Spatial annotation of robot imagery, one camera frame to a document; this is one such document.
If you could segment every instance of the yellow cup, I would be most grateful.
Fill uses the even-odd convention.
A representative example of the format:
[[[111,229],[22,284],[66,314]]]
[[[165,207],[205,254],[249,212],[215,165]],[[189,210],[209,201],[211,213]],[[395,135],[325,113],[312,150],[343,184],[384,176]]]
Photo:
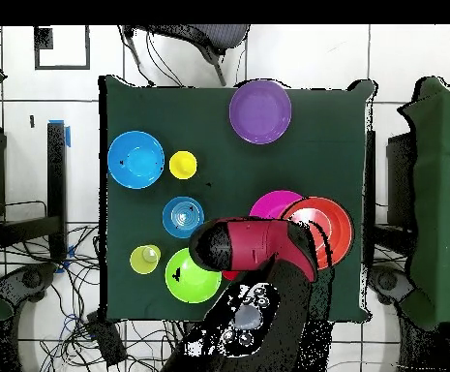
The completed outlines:
[[[149,274],[156,269],[161,250],[156,245],[141,245],[130,255],[130,265],[139,274]]]
[[[169,171],[178,179],[189,179],[197,171],[197,159],[189,151],[178,151],[169,159]]]

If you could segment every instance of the wire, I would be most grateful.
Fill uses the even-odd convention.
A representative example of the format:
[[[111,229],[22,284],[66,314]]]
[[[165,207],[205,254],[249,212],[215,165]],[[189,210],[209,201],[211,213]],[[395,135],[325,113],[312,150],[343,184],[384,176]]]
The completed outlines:
[[[235,73],[235,84],[238,83],[238,70],[240,69],[240,62],[242,61],[242,55],[245,52],[245,50],[243,50],[240,53],[240,57],[238,58],[238,67],[236,68],[236,73]]]
[[[148,36],[149,42],[152,46],[152,49],[154,50],[154,52],[158,55],[159,59],[163,62],[163,64],[165,65],[165,67],[176,77],[176,79],[178,80],[176,83],[180,86],[183,87],[183,83],[180,81],[180,78],[178,78],[178,76],[176,74],[174,74],[171,69],[167,66],[167,64],[165,63],[165,61],[161,58],[161,55],[159,55],[158,51],[156,50],[156,48],[154,47],[152,40],[150,38],[150,36]]]
[[[438,371],[446,371],[445,368],[427,368],[427,367],[415,367],[415,366],[405,366],[405,365],[400,365],[399,363],[396,362],[374,362],[374,361],[366,361],[366,360],[345,360],[342,362],[338,362],[335,363],[334,365],[328,366],[326,368],[326,371],[329,371],[330,369],[339,366],[339,365],[343,365],[346,363],[366,363],[366,364],[373,364],[373,365],[392,365],[392,366],[398,366],[400,368],[406,368],[406,369],[420,369],[420,370],[425,370],[425,369],[432,369],[432,370],[438,370]]]
[[[163,73],[167,78],[173,80],[176,85],[178,86],[182,86],[182,84],[180,84],[176,79],[174,79],[173,77],[171,77],[170,75],[168,75],[166,72],[163,71],[163,69],[161,67],[158,66],[158,63],[156,63],[154,61],[154,58],[152,58],[152,54],[151,54],[151,50],[149,49],[149,33],[147,32],[147,35],[145,36],[145,44],[147,45],[147,52],[149,54],[149,57],[151,58],[152,62],[154,63],[154,65],[159,69],[159,71],[161,73]]]
[[[136,56],[136,51],[125,43],[125,40],[123,39],[123,33],[121,32],[121,27],[119,25],[117,27],[118,27],[118,31],[120,33],[121,43],[123,43],[123,46],[127,47],[128,50],[132,53],[132,55],[135,57]],[[149,84],[149,87],[154,86],[155,85],[154,82],[151,81],[149,78],[147,78],[147,76],[140,70],[140,62],[139,61],[136,62],[136,60],[135,60],[135,63],[136,63],[136,68],[138,69],[138,72],[147,80],[147,83]]]

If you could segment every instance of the white tile floor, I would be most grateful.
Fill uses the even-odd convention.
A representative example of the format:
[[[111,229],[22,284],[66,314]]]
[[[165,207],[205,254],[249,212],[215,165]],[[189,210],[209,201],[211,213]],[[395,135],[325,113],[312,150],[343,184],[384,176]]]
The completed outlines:
[[[82,64],[81,48],[75,47],[83,41],[82,28],[53,26],[53,30],[56,47],[41,51],[42,64]],[[161,36],[152,40],[185,85],[220,87],[214,69],[195,47]],[[149,59],[145,41],[144,33],[135,36],[144,74],[157,85],[171,85]],[[72,131],[72,144],[67,149],[69,230],[98,222],[98,76],[116,75],[134,85],[146,83],[130,52],[123,48],[116,26],[90,26],[90,52],[89,71],[36,71],[33,28],[0,27],[0,68],[7,76],[0,86],[0,126],[8,135],[7,202],[46,201],[46,123],[63,119]],[[387,204],[387,139],[408,131],[396,109],[409,101],[415,82],[423,76],[443,76],[450,84],[450,25],[253,25],[248,41],[229,50],[222,67],[228,86],[246,78],[276,78],[295,88],[345,89],[357,79],[374,80],[378,84],[374,106],[376,201]],[[35,119],[34,128],[30,115]],[[10,207],[8,212],[10,219],[22,219],[41,216],[43,211],[33,204]],[[376,208],[378,222],[386,221],[385,214],[384,207]],[[70,235],[70,243],[75,242],[76,234]],[[95,255],[90,241],[83,247],[82,254]],[[26,261],[7,254],[6,263],[0,265],[1,275]],[[96,283],[98,273],[92,271],[88,279]],[[63,297],[64,309],[71,312],[70,282],[64,274],[56,274],[53,284]],[[97,286],[82,286],[82,294],[87,312],[97,308]],[[394,308],[379,304],[371,291],[366,300],[373,314],[368,323],[335,325],[328,372],[394,372],[391,365],[358,362],[398,361],[400,333]],[[58,302],[56,293],[49,289],[44,300],[27,303],[23,311],[19,348],[25,372],[39,372],[43,364],[40,340],[45,340],[49,349],[57,344],[64,321]],[[159,322],[134,325],[141,335],[162,328]],[[132,324],[121,327],[131,355],[161,357],[161,335],[153,334],[148,344],[133,345],[138,336]],[[167,356],[167,343],[163,343],[163,350]],[[132,363],[120,364],[121,372],[127,372]],[[157,369],[161,366],[157,361],[153,364]],[[106,371],[103,364],[93,370]],[[116,367],[108,371],[118,372]],[[65,372],[86,371],[68,368]],[[150,370],[135,363],[130,372]]]

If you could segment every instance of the small blue bowl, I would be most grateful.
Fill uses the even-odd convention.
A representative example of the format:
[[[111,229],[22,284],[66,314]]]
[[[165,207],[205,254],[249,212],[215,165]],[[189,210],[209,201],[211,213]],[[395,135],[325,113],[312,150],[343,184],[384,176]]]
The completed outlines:
[[[177,238],[189,238],[204,222],[204,210],[190,197],[175,197],[163,210],[163,225]]]
[[[146,188],[165,169],[165,154],[160,143],[150,134],[129,131],[118,136],[107,153],[107,166],[112,177],[127,188]]]

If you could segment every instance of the lime green bowl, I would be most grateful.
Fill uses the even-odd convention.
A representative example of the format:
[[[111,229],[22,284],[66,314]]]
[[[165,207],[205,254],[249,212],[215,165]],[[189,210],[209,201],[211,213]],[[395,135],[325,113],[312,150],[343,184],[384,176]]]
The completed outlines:
[[[221,272],[206,271],[197,266],[188,248],[175,253],[165,270],[166,285],[172,295],[191,304],[211,298],[220,287],[221,278]]]

